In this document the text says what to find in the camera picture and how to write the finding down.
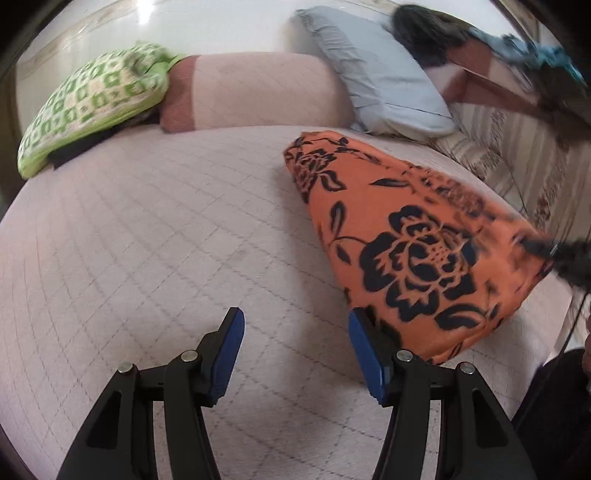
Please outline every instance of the dark hair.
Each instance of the dark hair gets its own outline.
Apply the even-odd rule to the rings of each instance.
[[[394,38],[423,68],[447,63],[446,51],[468,38],[461,21],[419,5],[403,5],[392,15]]]

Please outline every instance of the quilted bed cover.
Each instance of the quilted bed cover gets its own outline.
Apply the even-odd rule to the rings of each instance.
[[[222,478],[371,478],[389,410],[363,384],[343,291],[282,158],[320,129],[138,127],[27,182],[0,223],[0,423],[39,480],[56,477],[120,362],[167,363],[230,306],[246,334],[228,393],[204,412]],[[495,196],[427,147],[343,132]],[[569,301],[547,277],[452,365],[473,362],[512,415]],[[154,417],[166,480],[162,406]]]

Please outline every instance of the orange floral pillow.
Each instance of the orange floral pillow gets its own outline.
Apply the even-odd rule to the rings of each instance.
[[[284,153],[351,308],[425,360],[449,360],[511,317],[549,265],[525,220],[456,180],[332,131]]]

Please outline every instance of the light blue pillow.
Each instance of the light blue pillow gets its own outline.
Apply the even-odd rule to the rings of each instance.
[[[420,142],[455,131],[427,74],[381,25],[324,6],[297,13],[347,86],[355,129]]]

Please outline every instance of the metal screw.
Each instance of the metal screw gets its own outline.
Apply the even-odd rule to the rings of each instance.
[[[119,364],[119,366],[117,367],[117,371],[121,374],[121,375],[127,375],[129,372],[132,371],[134,365],[131,362],[121,362]]]
[[[464,372],[466,375],[472,375],[476,371],[476,367],[470,362],[462,362],[460,364],[460,370],[462,370],[462,372]]]
[[[192,362],[197,359],[199,354],[195,350],[186,350],[181,353],[181,360],[183,362]]]
[[[413,359],[413,354],[408,350],[399,350],[396,352],[396,358],[401,362],[410,362]]]

